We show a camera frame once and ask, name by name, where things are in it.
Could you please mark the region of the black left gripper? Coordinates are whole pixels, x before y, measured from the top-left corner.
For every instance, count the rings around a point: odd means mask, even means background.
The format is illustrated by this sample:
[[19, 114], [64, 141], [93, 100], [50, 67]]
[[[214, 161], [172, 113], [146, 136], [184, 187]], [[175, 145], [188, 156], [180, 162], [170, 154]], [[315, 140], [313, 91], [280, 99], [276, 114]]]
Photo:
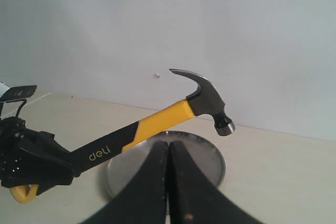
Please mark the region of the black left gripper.
[[26, 127], [20, 118], [1, 120], [1, 186], [70, 185], [80, 160], [58, 144], [55, 134]]

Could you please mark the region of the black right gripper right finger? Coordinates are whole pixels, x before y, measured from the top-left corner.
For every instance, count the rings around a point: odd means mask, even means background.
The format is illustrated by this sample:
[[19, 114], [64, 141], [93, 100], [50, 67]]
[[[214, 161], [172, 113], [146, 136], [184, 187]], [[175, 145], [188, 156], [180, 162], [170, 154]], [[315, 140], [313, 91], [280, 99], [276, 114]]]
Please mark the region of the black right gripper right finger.
[[169, 144], [167, 195], [170, 223], [261, 223], [206, 178], [181, 141]]

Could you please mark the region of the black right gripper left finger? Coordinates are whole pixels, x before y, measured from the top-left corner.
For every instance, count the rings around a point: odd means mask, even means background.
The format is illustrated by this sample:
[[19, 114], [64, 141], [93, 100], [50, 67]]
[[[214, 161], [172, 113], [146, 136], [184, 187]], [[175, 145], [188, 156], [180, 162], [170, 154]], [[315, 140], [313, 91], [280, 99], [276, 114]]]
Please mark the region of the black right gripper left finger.
[[155, 142], [130, 182], [113, 200], [83, 223], [165, 223], [168, 153], [168, 143]]

